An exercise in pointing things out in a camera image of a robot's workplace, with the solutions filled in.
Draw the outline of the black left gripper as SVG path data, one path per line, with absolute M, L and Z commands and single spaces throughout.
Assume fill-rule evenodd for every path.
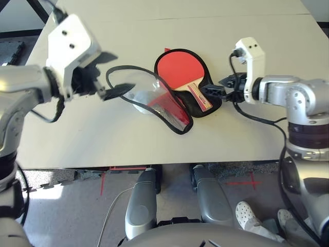
M 118 59 L 118 57 L 107 51 L 99 55 L 99 64 L 109 63 Z M 97 94 L 103 101 L 121 97 L 131 89 L 135 84 L 123 83 L 116 85 L 112 89 L 105 90 L 105 87 L 98 81 L 100 71 L 95 65 L 88 65 L 84 68 L 77 67 L 73 71 L 71 87 L 74 95 L 95 95 Z

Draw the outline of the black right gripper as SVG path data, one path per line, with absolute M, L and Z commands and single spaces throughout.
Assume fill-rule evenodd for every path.
M 231 102 L 244 102 L 244 87 L 247 79 L 246 73 L 237 73 L 237 78 L 234 75 L 229 75 L 218 83 L 220 85 L 206 85 L 203 87 L 203 94 L 207 97 L 226 99 Z M 226 94 L 225 87 L 233 89 L 233 92 Z

